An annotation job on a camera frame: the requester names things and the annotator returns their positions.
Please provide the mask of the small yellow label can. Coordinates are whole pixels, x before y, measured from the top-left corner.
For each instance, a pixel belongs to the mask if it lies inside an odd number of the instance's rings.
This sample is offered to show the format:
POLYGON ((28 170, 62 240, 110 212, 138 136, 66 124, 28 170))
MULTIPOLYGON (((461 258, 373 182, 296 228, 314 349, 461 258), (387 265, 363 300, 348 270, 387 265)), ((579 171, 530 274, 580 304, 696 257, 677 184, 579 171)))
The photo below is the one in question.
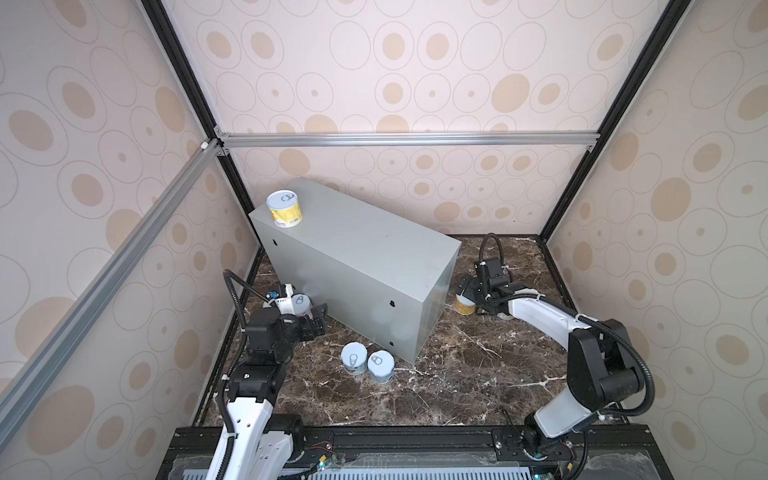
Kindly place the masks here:
POLYGON ((457 313, 463 316, 472 315, 476 311, 476 304, 471 299, 465 297, 463 294, 455 295, 454 305, 457 313))

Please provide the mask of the tall yellow label can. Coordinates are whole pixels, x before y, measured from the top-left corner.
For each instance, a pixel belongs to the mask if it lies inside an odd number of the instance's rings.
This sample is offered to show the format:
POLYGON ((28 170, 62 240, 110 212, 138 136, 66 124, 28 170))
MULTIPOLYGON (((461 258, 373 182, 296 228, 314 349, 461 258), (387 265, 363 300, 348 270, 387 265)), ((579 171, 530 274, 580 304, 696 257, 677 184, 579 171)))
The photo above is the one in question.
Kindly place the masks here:
POLYGON ((279 228, 291 228, 302 221, 298 195, 292 190, 283 189, 271 193, 266 204, 279 228))

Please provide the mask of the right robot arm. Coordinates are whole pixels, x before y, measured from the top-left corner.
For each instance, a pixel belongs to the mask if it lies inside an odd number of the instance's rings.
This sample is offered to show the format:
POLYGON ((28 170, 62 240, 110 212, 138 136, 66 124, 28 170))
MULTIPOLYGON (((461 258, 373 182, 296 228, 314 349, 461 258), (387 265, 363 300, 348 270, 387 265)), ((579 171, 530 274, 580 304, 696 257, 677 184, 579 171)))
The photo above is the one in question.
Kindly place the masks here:
POLYGON ((653 374, 621 322, 596 320, 513 281, 494 233, 483 237, 474 268, 473 277, 462 279, 458 296, 475 312, 521 320, 567 353, 567 386, 521 429, 529 458, 546 458, 567 434, 584 431, 602 416, 636 417, 650 410, 653 374))

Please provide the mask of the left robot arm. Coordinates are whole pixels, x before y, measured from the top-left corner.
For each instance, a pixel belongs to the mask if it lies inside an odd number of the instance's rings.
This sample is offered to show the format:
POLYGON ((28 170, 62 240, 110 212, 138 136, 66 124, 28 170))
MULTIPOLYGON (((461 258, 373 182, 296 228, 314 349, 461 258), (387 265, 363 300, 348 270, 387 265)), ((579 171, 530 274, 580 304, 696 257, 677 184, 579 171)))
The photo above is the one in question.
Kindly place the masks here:
POLYGON ((282 284, 248 313, 240 296, 257 291, 228 269, 223 278, 243 342, 215 394, 223 427, 206 477, 281 479, 284 466, 302 455, 305 435, 296 415, 274 421, 274 406, 296 346, 327 333, 328 306, 282 284))

